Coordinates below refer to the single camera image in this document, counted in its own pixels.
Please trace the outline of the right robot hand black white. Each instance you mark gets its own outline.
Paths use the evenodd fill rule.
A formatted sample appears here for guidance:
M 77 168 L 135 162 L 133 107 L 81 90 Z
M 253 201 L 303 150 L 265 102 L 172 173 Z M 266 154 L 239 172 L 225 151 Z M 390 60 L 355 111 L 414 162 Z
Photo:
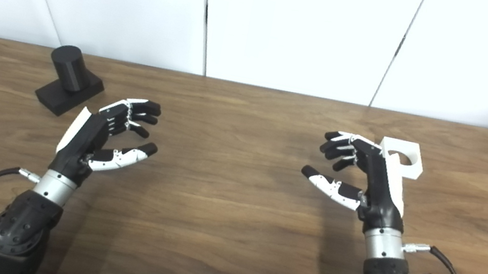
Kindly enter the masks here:
M 302 175 L 328 198 L 356 211 L 363 231 L 394 229 L 402 233 L 404 204 L 399 160 L 361 135 L 330 131 L 324 137 L 326 142 L 319 149 L 326 159 L 336 161 L 332 169 L 340 172 L 347 167 L 359 168 L 366 175 L 367 187 L 335 180 L 310 165 L 303 166 Z

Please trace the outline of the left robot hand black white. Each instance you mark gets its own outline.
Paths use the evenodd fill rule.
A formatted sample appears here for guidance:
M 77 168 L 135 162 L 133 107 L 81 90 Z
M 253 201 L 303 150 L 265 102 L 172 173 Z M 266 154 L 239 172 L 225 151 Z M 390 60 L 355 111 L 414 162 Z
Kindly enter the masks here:
M 116 170 L 148 159 L 158 151 L 154 143 L 123 149 L 104 146 L 109 138 L 128 131 L 149 138 L 140 122 L 154 125 L 159 116 L 160 104 L 149 99 L 125 98 L 97 113 L 84 107 L 57 144 L 48 168 L 80 187 L 92 172 Z

